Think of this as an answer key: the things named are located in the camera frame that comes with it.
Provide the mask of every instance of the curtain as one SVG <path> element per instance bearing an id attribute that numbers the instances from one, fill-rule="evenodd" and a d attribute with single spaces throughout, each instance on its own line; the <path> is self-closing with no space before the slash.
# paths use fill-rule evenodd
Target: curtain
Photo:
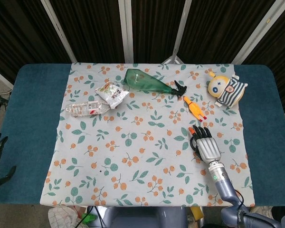
<path id="1" fill-rule="evenodd" d="M 0 73 L 14 83 L 28 63 L 70 59 L 39 0 L 0 0 Z"/>
<path id="2" fill-rule="evenodd" d="M 230 63 L 274 0 L 193 0 L 177 56 L 184 63 Z"/>
<path id="3" fill-rule="evenodd" d="M 122 63 L 118 0 L 51 0 L 79 62 Z"/>
<path id="4" fill-rule="evenodd" d="M 161 63 L 173 53 L 185 0 L 132 0 L 135 63 Z"/>
<path id="5" fill-rule="evenodd" d="M 244 64 L 264 64 L 272 70 L 285 111 L 285 11 L 246 58 Z"/>

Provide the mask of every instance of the stuffed toy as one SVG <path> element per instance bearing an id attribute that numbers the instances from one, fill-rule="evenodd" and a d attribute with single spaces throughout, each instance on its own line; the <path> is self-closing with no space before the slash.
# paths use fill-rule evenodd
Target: stuffed toy
<path id="1" fill-rule="evenodd" d="M 215 104 L 219 107 L 227 105 L 232 107 L 242 98 L 247 83 L 239 82 L 239 76 L 232 75 L 232 78 L 227 78 L 223 75 L 215 76 L 213 72 L 209 72 L 209 75 L 213 77 L 208 85 L 208 92 L 217 97 Z"/>

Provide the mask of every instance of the yellow rubber chicken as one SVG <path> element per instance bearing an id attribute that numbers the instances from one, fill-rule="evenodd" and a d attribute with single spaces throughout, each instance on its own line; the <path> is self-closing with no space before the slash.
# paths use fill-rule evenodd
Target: yellow rubber chicken
<path id="1" fill-rule="evenodd" d="M 192 102 L 188 97 L 184 96 L 184 101 L 188 104 L 188 107 L 190 109 L 190 111 L 192 112 L 192 114 L 200 121 L 202 122 L 203 120 L 199 117 L 200 115 L 204 118 L 204 120 L 207 119 L 207 117 L 205 117 L 204 113 L 202 112 L 202 110 L 200 109 L 199 105 L 197 103 Z"/>

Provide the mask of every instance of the floral tablecloth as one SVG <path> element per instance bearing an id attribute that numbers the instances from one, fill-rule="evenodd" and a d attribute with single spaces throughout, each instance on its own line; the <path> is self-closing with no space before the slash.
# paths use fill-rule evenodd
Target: floral tablecloth
<path id="1" fill-rule="evenodd" d="M 186 96 L 200 105 L 200 123 L 176 96 L 147 93 L 124 84 L 137 68 L 166 84 L 186 85 Z M 64 93 L 57 141 L 40 203 L 44 205 L 224 206 L 207 165 L 189 145 L 188 127 L 208 126 L 221 150 L 221 162 L 235 189 L 254 203 L 238 105 L 214 105 L 208 72 L 231 77 L 233 65 L 74 63 Z M 111 81 L 129 90 L 114 110 L 74 118 L 70 103 L 99 100 L 95 89 Z"/>

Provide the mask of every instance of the green object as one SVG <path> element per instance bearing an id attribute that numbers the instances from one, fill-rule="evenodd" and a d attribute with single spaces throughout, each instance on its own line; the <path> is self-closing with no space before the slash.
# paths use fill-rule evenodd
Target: green object
<path id="1" fill-rule="evenodd" d="M 88 224 L 97 219 L 97 215 L 88 214 L 87 217 L 82 221 L 83 224 Z"/>
<path id="2" fill-rule="evenodd" d="M 187 89 L 186 86 L 181 86 L 176 81 L 174 82 L 178 90 L 173 89 L 155 77 L 138 69 L 128 69 L 125 73 L 124 82 L 133 89 L 172 94 L 178 97 L 182 96 Z"/>

